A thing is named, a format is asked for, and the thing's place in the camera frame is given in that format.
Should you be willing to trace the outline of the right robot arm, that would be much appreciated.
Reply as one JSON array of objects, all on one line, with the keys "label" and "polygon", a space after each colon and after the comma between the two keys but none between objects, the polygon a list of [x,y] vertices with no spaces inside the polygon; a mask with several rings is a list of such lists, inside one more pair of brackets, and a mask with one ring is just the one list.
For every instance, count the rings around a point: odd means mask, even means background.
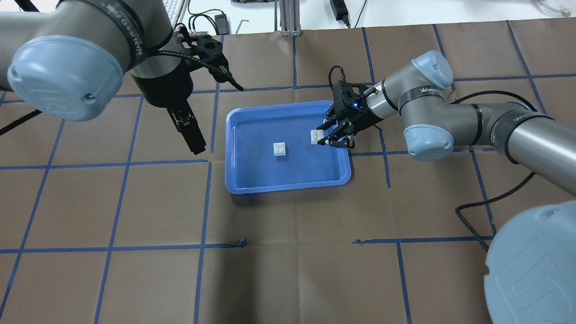
[{"label": "right robot arm", "polygon": [[449,62],[428,51],[382,81],[349,83],[342,68],[331,82],[333,104],[311,131],[311,143],[353,149],[359,132],[393,115],[403,121],[408,154],[435,161],[456,146],[489,145],[530,174],[506,193],[455,208],[455,214],[486,252],[484,296],[494,324],[575,322],[575,201],[530,208],[513,216],[487,243],[463,210],[502,200],[534,176],[575,194],[575,129],[539,112],[516,94],[513,101],[447,103],[444,90],[454,80]]}]

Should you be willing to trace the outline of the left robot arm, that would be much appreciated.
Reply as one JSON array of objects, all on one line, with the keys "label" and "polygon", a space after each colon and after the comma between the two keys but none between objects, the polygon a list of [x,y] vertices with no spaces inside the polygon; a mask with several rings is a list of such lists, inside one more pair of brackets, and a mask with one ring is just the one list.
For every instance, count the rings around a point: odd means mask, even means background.
[{"label": "left robot arm", "polygon": [[1,89],[34,111],[2,127],[4,135],[47,113],[70,121],[98,117],[129,72],[146,101],[166,109],[193,154],[206,149],[189,105],[191,72],[218,83],[233,78],[222,43],[175,29],[160,0],[60,0],[42,13],[28,0],[1,13]]}]

